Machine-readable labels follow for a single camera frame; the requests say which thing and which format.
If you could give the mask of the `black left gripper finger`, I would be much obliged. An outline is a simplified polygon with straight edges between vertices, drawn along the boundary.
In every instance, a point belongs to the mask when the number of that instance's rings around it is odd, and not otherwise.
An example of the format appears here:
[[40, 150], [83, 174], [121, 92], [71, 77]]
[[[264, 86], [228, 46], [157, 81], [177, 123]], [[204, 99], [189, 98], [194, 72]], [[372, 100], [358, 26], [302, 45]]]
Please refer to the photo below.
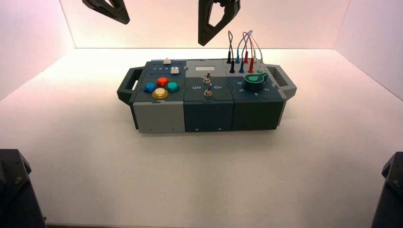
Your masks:
[[128, 24], [130, 18], [123, 0], [82, 0], [90, 9], [122, 24]]

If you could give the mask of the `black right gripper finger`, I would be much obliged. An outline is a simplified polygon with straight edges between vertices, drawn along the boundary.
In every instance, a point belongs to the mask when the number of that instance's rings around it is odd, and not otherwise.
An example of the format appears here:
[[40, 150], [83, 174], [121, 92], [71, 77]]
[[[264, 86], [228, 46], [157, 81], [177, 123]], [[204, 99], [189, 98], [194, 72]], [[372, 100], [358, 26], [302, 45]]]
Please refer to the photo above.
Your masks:
[[220, 6], [224, 7], [224, 15], [229, 17], [235, 17], [240, 10], [239, 0], [221, 0]]
[[[210, 16], [213, 4], [218, 3], [220, 7], [224, 7], [224, 14], [220, 21], [213, 26], [210, 24]], [[205, 46], [210, 42], [229, 22], [232, 20], [230, 16], [231, 0], [200, 0], [198, 6], [198, 43]]]

